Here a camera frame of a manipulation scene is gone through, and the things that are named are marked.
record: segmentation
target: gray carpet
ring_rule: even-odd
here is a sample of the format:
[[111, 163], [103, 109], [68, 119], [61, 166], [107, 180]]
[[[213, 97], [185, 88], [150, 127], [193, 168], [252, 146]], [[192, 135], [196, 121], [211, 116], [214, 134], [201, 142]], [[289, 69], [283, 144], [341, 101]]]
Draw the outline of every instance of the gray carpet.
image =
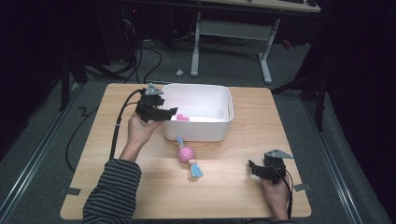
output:
[[[293, 80], [309, 49], [309, 46], [302, 46], [286, 50], [282, 46], [274, 45], [268, 58], [274, 83], [267, 86], [263, 83], [257, 54], [256, 52], [252, 53], [261, 44], [260, 42], [243, 47], [223, 43], [216, 50], [210, 50], [209, 48], [216, 48], [218, 43], [204, 43], [203, 47], [208, 49], [201, 51], [198, 77], [190, 77], [189, 75], [192, 48], [189, 45], [190, 40], [179, 42], [179, 44], [169, 48], [160, 43], [145, 43], [146, 47], [154, 46], [152, 49], [157, 50], [162, 55], [160, 66], [149, 75], [148, 80], [273, 89]], [[143, 60], [138, 68], [140, 81], [157, 64], [159, 58], [155, 52], [147, 49], [143, 50]], [[120, 66], [113, 64], [111, 69], [116, 70]], [[184, 75], [177, 76], [176, 71], [178, 69], [183, 70]], [[137, 79], [132, 76], [130, 81], [136, 82]], [[87, 85], [78, 88], [80, 93], [70, 105], [70, 109], [58, 131], [53, 135], [47, 155], [15, 207], [8, 223], [80, 223], [80, 221], [62, 220], [59, 215], [64, 201], [64, 194], [60, 191], [62, 188], [69, 186], [73, 177], [65, 162], [66, 146], [77, 126], [85, 119], [84, 116], [81, 116], [83, 111], [81, 107], [86, 107], [86, 114], [93, 111], [100, 104], [105, 87], [110, 82], [114, 82], [114, 80], [102, 76], [90, 76]], [[329, 167], [326, 165], [316, 127], [311, 124], [311, 118], [306, 111], [306, 104], [300, 101], [297, 93], [297, 91], [287, 91], [275, 95], [276, 106], [302, 180], [312, 187], [307, 192], [312, 207], [312, 215], [295, 220], [298, 223], [308, 224], [350, 223], [334, 186]], [[18, 142], [1, 161], [0, 202], [6, 199], [50, 123], [57, 115], [60, 99], [60, 85], [57, 85], [46, 102], [30, 118], [29, 125]], [[90, 116], [84, 122], [70, 144], [68, 158], [73, 167], [78, 164], [93, 120], [94, 116]], [[351, 197], [359, 210], [361, 222], [390, 223], [387, 214], [378, 203], [370, 184], [350, 151], [328, 98], [323, 128], [323, 134], [350, 189]]]

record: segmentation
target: striped sleeve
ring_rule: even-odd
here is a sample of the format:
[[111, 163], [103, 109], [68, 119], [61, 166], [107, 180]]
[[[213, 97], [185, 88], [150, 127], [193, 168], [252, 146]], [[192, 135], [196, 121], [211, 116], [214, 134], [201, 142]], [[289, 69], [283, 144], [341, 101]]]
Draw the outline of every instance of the striped sleeve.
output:
[[84, 223], [129, 223], [142, 173], [132, 161], [112, 159], [83, 208]]

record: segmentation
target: cable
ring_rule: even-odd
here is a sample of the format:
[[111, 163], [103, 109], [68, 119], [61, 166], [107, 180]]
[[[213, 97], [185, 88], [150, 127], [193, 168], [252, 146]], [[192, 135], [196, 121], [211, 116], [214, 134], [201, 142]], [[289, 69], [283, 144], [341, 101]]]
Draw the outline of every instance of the cable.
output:
[[79, 125], [77, 126], [77, 128], [73, 131], [72, 135], [69, 138], [69, 141], [67, 143], [66, 146], [66, 151], [65, 151], [65, 157], [66, 157], [66, 163], [67, 166], [70, 168], [70, 170], [74, 173], [76, 170], [72, 167], [72, 165], [70, 164], [69, 161], [69, 148], [71, 145], [71, 142], [73, 141], [74, 136], [76, 135], [78, 129], [82, 126], [82, 124], [85, 122], [85, 120], [87, 120], [97, 109], [99, 108], [99, 106], [97, 106], [90, 114], [88, 114], [87, 116], [85, 116], [85, 118], [79, 123]]
[[192, 27], [194, 26], [194, 22], [196, 20], [196, 17], [197, 17], [197, 13], [195, 12], [194, 13], [194, 17], [192, 18], [192, 22], [191, 22], [191, 26], [190, 26], [189, 31], [184, 36], [182, 36], [181, 38], [175, 39], [174, 41], [182, 40], [184, 38], [189, 38], [189, 37], [193, 36], [193, 35], [189, 35], [189, 34], [191, 33]]
[[145, 78], [143, 79], [143, 84], [146, 84], [146, 80], [147, 80], [148, 76], [149, 76], [156, 68], [158, 68], [158, 66], [160, 66], [161, 62], [163, 61], [163, 56], [161, 56], [161, 53], [160, 53], [160, 52], [158, 52], [157, 50], [154, 50], [154, 49], [147, 49], [147, 50], [151, 50], [151, 51], [157, 53], [158, 56], [160, 56], [160, 60], [158, 61], [157, 65], [155, 65], [155, 67], [154, 67], [153, 69], [151, 69], [151, 71], [149, 71], [149, 72], [145, 75]]
[[136, 81], [137, 81], [137, 83], [138, 84], [140, 84], [140, 81], [139, 81], [139, 76], [137, 75], [137, 68], [140, 66], [140, 64], [142, 63], [142, 48], [140, 47], [139, 48], [140, 49], [140, 58], [139, 58], [139, 63], [136, 65], [134, 65], [134, 70], [131, 72], [131, 74], [127, 77], [127, 78], [125, 78], [125, 81], [124, 81], [124, 83], [126, 83], [128, 80], [129, 80], [129, 78], [134, 74], [134, 73], [136, 73]]
[[[271, 166], [271, 168], [273, 168], [273, 170], [276, 172], [276, 174], [279, 176], [279, 178], [282, 179], [282, 181], [285, 183], [286, 188], [288, 188], [288, 191], [289, 191], [288, 218], [290, 219], [291, 218], [291, 208], [293, 205], [293, 191], [291, 190], [290, 185], [289, 185], [288, 181], [286, 181], [285, 177], [283, 177], [271, 163], [269, 165]], [[293, 179], [291, 178], [289, 171], [286, 170], [286, 172], [290, 176], [291, 184], [293, 184]]]

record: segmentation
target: wooden table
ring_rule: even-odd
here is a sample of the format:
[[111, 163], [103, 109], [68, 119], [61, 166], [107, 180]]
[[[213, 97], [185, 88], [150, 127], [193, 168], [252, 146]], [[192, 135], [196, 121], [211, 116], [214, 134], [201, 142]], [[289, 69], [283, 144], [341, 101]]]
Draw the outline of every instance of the wooden table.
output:
[[[61, 216], [82, 219], [82, 208], [104, 171], [114, 125], [126, 97], [143, 85], [110, 84], [92, 125]], [[264, 152], [278, 148], [291, 154], [271, 92], [264, 88], [229, 88], [234, 118], [226, 138], [218, 143], [187, 142], [205, 176], [188, 179], [189, 165], [177, 159], [175, 142], [163, 137], [160, 126], [142, 149], [137, 163], [143, 175], [137, 192], [134, 218], [239, 218], [270, 217], [262, 185], [250, 173], [248, 160], [262, 165]], [[130, 102], [137, 102], [136, 94]], [[122, 116], [117, 158], [126, 143], [127, 121], [134, 112], [128, 106]], [[285, 160], [294, 184], [300, 184], [294, 160]], [[293, 217], [308, 217], [311, 208], [304, 191], [293, 193]]]

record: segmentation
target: desk leg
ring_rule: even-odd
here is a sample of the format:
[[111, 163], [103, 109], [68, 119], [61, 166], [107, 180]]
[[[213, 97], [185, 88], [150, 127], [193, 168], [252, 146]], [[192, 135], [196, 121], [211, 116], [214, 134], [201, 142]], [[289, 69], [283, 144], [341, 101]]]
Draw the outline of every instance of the desk leg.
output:
[[274, 25], [270, 31], [269, 38], [267, 40], [267, 45], [265, 46], [265, 51], [264, 53], [259, 54], [259, 60], [260, 60], [260, 66], [262, 67], [262, 75], [264, 76], [264, 82], [266, 84], [271, 84], [272, 79], [271, 79], [271, 74], [268, 69], [268, 64], [267, 64], [267, 57], [270, 52], [271, 46], [274, 42], [274, 38], [276, 35], [277, 27], [279, 26], [280, 19], [275, 20]]
[[197, 22], [195, 25], [195, 46], [194, 52], [192, 53], [191, 62], [191, 76], [198, 76], [198, 66], [199, 66], [199, 37], [201, 33], [201, 12], [197, 12]]

